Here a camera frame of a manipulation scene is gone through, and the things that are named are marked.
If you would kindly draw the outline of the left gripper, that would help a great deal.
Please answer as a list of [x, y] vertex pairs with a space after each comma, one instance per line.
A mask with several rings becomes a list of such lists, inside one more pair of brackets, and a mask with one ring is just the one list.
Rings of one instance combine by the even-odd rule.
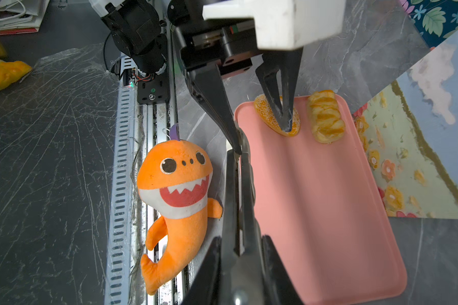
[[220, 127], [233, 150], [242, 154], [223, 80], [248, 71], [261, 56], [256, 75], [279, 127], [291, 132], [293, 103], [303, 48], [263, 51], [256, 44], [253, 19], [204, 20], [202, 9], [216, 1], [170, 1], [177, 60], [193, 99]]

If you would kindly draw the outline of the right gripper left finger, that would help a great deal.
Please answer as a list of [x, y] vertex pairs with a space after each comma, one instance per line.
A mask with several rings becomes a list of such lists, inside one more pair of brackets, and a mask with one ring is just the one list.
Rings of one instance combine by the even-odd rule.
[[213, 238], [197, 276], [182, 305], [212, 305], [218, 303], [220, 279], [221, 237]]

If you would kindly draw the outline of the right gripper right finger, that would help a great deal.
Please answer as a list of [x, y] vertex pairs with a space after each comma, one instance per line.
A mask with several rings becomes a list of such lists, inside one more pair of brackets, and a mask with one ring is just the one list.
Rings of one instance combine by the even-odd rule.
[[262, 236], [265, 304], [303, 305], [270, 236]]

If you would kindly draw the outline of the metal tongs with white tips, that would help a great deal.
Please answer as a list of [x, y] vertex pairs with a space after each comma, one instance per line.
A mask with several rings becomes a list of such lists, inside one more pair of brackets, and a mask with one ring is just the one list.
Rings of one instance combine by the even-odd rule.
[[241, 152], [227, 146], [218, 304], [265, 304], [261, 231], [254, 216], [254, 179], [248, 138]]

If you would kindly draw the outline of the landscape print paper bag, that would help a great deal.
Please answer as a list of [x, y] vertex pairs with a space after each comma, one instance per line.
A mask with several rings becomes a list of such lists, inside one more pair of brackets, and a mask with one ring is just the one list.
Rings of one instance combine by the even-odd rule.
[[355, 125], [388, 216], [458, 219], [458, 26]]

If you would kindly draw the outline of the upright sugared fake bun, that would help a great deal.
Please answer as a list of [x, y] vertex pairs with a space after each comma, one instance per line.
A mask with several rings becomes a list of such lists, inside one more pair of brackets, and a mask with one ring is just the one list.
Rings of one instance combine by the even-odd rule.
[[293, 109], [292, 129], [290, 132], [284, 132], [281, 129], [264, 94], [256, 97], [254, 101], [254, 109], [263, 122], [278, 134], [285, 137], [294, 137], [299, 133], [301, 121], [296, 108]]

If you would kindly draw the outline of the braided glazed fake bread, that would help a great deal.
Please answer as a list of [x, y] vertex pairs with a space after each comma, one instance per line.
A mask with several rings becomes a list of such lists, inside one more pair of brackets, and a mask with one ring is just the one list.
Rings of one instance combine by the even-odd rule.
[[312, 134], [319, 143], [330, 144], [344, 136], [346, 125], [332, 90], [312, 94], [307, 98], [306, 109]]

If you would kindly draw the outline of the small white paper bag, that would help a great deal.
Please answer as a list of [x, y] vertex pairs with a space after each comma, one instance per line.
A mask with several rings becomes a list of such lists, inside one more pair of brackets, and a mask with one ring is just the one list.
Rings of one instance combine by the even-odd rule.
[[37, 33], [49, 0], [0, 0], [0, 36]]

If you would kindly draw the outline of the pink plastic tray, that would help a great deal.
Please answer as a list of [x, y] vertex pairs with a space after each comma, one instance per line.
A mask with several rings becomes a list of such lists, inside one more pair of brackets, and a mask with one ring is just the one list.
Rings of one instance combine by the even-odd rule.
[[271, 237], [304, 304], [356, 304], [399, 296], [407, 271], [345, 100], [346, 125], [332, 144], [317, 142], [306, 97], [295, 99], [301, 128], [284, 137], [252, 102], [235, 110], [248, 138], [255, 217]]

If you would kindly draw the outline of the orange shark plush toy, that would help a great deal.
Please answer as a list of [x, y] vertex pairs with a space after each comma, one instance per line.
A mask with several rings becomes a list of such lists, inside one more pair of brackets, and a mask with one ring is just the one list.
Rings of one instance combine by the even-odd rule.
[[153, 250], [159, 241], [167, 239], [158, 262], [146, 254], [141, 257], [141, 273], [150, 296], [196, 257], [208, 220], [223, 215], [221, 204], [208, 196], [213, 174], [208, 154], [180, 139], [177, 125], [170, 128], [169, 137], [148, 152], [137, 174], [139, 197], [160, 213], [146, 234], [146, 249]]

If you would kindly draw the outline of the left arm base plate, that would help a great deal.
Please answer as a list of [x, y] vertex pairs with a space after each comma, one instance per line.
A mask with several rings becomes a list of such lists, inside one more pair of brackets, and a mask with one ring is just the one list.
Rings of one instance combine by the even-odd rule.
[[136, 75], [137, 101], [141, 105], [166, 104], [170, 100], [169, 74]]

